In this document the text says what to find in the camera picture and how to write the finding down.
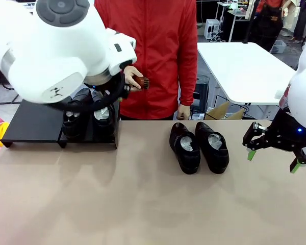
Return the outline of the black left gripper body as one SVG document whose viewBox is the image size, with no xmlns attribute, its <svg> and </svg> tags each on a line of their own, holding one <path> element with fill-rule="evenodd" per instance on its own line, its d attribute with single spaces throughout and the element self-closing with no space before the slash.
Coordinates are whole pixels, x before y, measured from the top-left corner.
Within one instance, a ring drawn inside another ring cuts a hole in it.
<svg viewBox="0 0 306 245">
<path fill-rule="evenodd" d="M 124 76 L 118 73 L 115 76 L 101 75 L 86 77 L 84 84 L 91 91 L 91 96 L 107 96 L 116 94 L 124 96 Z"/>
</svg>

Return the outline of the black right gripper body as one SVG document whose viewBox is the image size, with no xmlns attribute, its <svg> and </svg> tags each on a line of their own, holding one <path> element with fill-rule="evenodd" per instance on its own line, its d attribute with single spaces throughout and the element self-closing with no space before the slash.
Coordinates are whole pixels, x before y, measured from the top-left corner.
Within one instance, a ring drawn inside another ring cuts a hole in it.
<svg viewBox="0 0 306 245">
<path fill-rule="evenodd" d="M 306 127 L 288 112 L 279 109 L 266 131 L 266 148 L 270 147 L 303 154 L 303 148 L 306 147 Z"/>
</svg>

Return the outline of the brown wooden shoe brush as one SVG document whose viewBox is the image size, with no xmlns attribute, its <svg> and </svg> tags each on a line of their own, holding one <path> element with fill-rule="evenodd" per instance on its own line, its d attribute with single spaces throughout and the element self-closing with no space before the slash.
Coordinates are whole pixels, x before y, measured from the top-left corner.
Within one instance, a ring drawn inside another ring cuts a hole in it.
<svg viewBox="0 0 306 245">
<path fill-rule="evenodd" d="M 146 77 L 133 76 L 134 81 L 140 85 L 141 89 L 149 88 L 149 79 Z"/>
</svg>

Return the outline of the black leather loafer shoe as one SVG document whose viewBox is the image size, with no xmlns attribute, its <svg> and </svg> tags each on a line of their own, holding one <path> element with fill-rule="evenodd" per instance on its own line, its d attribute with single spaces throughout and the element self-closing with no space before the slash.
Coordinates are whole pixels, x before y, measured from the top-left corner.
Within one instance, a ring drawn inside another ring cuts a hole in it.
<svg viewBox="0 0 306 245">
<path fill-rule="evenodd" d="M 91 91 L 89 88 L 82 88 L 75 94 L 73 98 L 68 98 L 67 104 L 72 106 L 91 105 Z M 65 112 L 67 111 L 64 111 L 62 121 L 62 132 L 64 133 L 65 137 L 70 140 L 83 139 L 85 137 L 90 113 L 79 112 L 79 117 L 74 120 L 67 120 Z"/>
<path fill-rule="evenodd" d="M 180 146 L 180 139 L 184 136 L 194 138 L 197 147 L 195 151 L 187 152 Z M 169 137 L 169 145 L 177 157 L 181 170 L 188 175 L 196 173 L 200 165 L 199 145 L 195 135 L 190 132 L 181 122 L 176 122 L 172 126 Z"/>
<path fill-rule="evenodd" d="M 110 108 L 109 120 L 98 121 L 92 116 L 93 134 L 96 139 L 111 137 L 115 132 L 115 108 L 113 104 L 108 105 Z"/>
<path fill-rule="evenodd" d="M 208 136 L 211 133 L 219 134 L 222 137 L 222 146 L 219 150 L 212 148 L 208 142 Z M 203 121 L 199 121 L 195 127 L 195 136 L 210 171 L 215 174 L 224 173 L 229 164 L 230 157 L 223 135 L 214 131 Z"/>
</svg>

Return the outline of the person's left forearm red sleeve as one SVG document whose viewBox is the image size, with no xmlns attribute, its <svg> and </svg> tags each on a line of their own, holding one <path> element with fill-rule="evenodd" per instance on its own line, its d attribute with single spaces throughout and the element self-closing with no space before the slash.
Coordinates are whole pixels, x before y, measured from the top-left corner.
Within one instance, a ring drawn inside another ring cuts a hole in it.
<svg viewBox="0 0 306 245">
<path fill-rule="evenodd" d="M 182 59 L 178 66 L 178 80 L 180 83 L 180 104 L 190 106 L 193 103 L 193 92 L 197 79 L 197 56 Z"/>
</svg>

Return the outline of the person's right hand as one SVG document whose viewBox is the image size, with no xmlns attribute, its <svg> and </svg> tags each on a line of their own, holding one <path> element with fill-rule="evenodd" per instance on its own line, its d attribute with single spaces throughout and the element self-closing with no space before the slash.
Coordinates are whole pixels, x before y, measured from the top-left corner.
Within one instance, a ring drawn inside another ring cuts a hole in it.
<svg viewBox="0 0 306 245">
<path fill-rule="evenodd" d="M 143 74 L 134 66 L 127 66 L 124 70 L 125 82 L 131 86 L 131 91 L 140 91 L 141 86 L 133 79 L 133 76 L 143 77 Z"/>
</svg>

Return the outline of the person's left hand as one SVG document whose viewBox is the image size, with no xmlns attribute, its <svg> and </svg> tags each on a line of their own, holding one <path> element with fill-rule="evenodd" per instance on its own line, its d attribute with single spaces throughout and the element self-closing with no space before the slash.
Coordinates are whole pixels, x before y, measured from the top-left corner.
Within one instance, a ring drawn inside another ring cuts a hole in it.
<svg viewBox="0 0 306 245">
<path fill-rule="evenodd" d="M 177 110 L 177 120 L 188 120 L 190 116 L 190 107 L 179 104 Z"/>
</svg>

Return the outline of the person in red jacket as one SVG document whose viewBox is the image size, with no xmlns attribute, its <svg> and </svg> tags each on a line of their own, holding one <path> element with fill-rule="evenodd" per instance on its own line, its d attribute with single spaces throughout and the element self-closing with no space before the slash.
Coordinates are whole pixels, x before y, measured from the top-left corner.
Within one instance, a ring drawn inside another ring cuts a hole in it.
<svg viewBox="0 0 306 245">
<path fill-rule="evenodd" d="M 123 120 L 176 118 L 181 89 L 178 66 L 197 56 L 196 0 L 94 0 L 104 25 L 136 39 L 136 67 L 149 88 L 120 104 Z"/>
</svg>

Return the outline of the large white table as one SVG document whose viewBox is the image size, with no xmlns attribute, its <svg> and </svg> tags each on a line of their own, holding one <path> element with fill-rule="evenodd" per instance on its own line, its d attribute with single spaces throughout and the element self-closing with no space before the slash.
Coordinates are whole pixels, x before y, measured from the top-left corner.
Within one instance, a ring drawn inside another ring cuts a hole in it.
<svg viewBox="0 0 306 245">
<path fill-rule="evenodd" d="M 234 104 L 277 105 L 295 70 L 255 43 L 199 42 L 198 52 Z"/>
</svg>

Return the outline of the dark grey plastic stool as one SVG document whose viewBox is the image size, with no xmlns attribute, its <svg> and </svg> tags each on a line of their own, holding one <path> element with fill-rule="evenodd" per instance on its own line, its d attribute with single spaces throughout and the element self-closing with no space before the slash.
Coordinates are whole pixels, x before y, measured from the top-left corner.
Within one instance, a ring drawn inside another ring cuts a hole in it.
<svg viewBox="0 0 306 245">
<path fill-rule="evenodd" d="M 192 111 L 205 113 L 208 102 L 210 78 L 205 75 L 197 75 L 195 90 L 193 92 L 194 101 L 191 105 Z"/>
</svg>

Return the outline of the grey plastic bin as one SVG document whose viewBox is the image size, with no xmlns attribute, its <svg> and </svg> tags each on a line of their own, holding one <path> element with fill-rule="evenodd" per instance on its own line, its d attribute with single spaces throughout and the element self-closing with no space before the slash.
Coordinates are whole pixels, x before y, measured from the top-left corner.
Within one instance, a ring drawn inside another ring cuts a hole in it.
<svg viewBox="0 0 306 245">
<path fill-rule="evenodd" d="M 270 53 L 271 54 L 282 54 L 286 48 L 286 43 L 283 40 L 277 39 L 273 44 Z"/>
</svg>

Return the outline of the background person in black apron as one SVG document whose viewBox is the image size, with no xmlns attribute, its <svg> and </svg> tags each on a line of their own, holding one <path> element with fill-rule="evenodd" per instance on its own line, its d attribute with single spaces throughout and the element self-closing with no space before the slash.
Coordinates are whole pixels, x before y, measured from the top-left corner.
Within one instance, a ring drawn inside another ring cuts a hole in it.
<svg viewBox="0 0 306 245">
<path fill-rule="evenodd" d="M 272 49 L 282 27 L 284 0 L 260 0 L 250 32 L 250 42 L 266 51 Z"/>
</svg>

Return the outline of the white computer case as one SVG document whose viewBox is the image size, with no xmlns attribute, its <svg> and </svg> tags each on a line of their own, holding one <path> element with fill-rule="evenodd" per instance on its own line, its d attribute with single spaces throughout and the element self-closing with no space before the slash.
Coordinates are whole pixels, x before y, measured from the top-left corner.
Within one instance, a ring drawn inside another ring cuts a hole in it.
<svg viewBox="0 0 306 245">
<path fill-rule="evenodd" d="M 214 39 L 219 33 L 220 21 L 217 19 L 207 19 L 205 24 L 204 37 L 206 40 Z"/>
</svg>

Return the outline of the background person in beige clothes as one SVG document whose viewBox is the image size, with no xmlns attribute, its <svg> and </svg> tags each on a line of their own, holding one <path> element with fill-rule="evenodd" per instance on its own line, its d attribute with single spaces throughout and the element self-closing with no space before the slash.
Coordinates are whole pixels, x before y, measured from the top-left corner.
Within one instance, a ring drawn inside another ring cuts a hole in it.
<svg viewBox="0 0 306 245">
<path fill-rule="evenodd" d="M 306 26 L 306 0 L 285 0 L 283 10 L 285 9 L 287 15 L 284 18 L 284 29 L 293 33 L 290 41 L 301 43 Z"/>
</svg>

